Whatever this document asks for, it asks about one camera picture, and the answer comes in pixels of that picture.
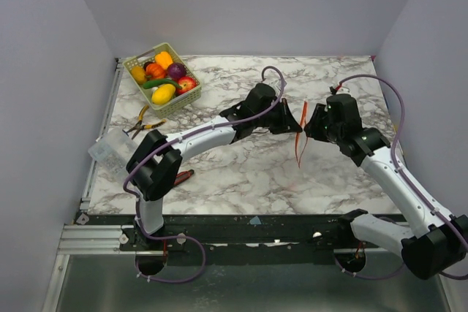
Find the green plastic basket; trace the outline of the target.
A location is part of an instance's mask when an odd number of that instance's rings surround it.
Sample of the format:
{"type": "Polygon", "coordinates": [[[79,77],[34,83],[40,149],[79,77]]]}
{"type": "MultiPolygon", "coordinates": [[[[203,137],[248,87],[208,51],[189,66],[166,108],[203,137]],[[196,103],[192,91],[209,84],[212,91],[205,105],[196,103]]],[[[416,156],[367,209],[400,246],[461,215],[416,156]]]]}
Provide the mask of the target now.
{"type": "Polygon", "coordinates": [[[202,84],[168,43],[128,58],[124,68],[160,118],[201,97],[202,84]]]}

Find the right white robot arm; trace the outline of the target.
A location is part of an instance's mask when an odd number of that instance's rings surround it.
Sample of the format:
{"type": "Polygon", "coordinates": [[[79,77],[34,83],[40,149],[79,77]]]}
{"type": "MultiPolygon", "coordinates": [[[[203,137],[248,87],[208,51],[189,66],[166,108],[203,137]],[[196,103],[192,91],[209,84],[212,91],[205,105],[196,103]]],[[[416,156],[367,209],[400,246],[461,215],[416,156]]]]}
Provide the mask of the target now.
{"type": "Polygon", "coordinates": [[[467,216],[455,217],[407,171],[388,139],[365,127],[356,100],[329,96],[317,104],[304,131],[308,138],[337,145],[370,175],[407,221],[405,227],[354,210],[340,218],[338,242],[347,248],[367,242],[399,256],[419,279],[441,273],[467,255],[467,216]]]}

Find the purple toy onion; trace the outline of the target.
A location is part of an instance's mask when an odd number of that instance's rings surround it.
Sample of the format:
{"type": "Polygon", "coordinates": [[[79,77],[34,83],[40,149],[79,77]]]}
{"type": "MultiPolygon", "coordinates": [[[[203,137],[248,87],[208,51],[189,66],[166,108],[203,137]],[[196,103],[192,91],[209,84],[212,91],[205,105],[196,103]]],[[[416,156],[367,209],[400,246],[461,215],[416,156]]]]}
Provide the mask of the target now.
{"type": "Polygon", "coordinates": [[[186,67],[182,63],[173,62],[167,67],[167,75],[173,80],[187,76],[186,67]]]}

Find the clear zip bag orange zipper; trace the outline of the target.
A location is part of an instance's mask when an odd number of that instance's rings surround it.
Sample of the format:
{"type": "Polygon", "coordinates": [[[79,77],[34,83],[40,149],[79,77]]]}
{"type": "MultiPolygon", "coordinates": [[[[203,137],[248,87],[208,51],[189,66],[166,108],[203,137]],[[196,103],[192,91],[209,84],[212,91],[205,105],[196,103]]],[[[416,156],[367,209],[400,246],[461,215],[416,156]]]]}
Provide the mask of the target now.
{"type": "MultiPolygon", "coordinates": [[[[303,101],[303,107],[301,111],[301,118],[300,118],[300,126],[304,129],[306,126],[306,119],[308,115],[308,106],[309,103],[307,101],[303,101]]],[[[308,144],[308,138],[304,137],[301,133],[297,133],[295,136],[295,160],[298,167],[301,167],[301,159],[303,157],[303,153],[306,150],[306,146],[308,144]]]]}

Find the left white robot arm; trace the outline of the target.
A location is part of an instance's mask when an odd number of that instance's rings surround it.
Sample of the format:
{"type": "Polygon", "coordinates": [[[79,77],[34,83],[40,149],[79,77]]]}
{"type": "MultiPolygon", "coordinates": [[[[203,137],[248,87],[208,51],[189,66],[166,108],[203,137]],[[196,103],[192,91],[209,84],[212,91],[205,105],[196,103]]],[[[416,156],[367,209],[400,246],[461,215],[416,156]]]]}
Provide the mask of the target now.
{"type": "Polygon", "coordinates": [[[257,128],[271,134],[300,133],[285,98],[265,83],[258,83],[245,100],[220,112],[208,123],[184,132],[146,135],[127,163],[124,190],[137,197],[137,241],[147,250],[162,241],[162,199],[173,188],[180,166],[219,146],[246,138],[257,128]]]}

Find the yellow toy squash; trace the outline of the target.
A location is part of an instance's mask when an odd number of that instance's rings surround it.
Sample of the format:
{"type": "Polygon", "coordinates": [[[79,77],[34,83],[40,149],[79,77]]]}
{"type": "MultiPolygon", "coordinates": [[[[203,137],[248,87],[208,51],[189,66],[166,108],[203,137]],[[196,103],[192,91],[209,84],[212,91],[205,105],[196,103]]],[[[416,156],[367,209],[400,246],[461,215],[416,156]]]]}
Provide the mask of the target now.
{"type": "Polygon", "coordinates": [[[167,104],[175,95],[176,87],[172,84],[160,85],[156,88],[151,96],[151,102],[155,105],[161,106],[167,104]]]}

